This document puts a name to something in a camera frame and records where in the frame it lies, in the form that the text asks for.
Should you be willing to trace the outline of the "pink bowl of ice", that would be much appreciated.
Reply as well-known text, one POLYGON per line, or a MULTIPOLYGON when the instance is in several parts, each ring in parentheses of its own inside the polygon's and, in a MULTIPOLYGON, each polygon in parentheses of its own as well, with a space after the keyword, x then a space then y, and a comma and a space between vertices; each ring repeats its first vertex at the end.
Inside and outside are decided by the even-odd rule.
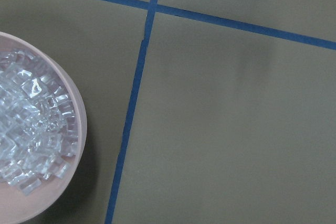
POLYGON ((36 47, 1 33, 1 223, 50 207, 81 159, 87 116, 64 69, 36 47))

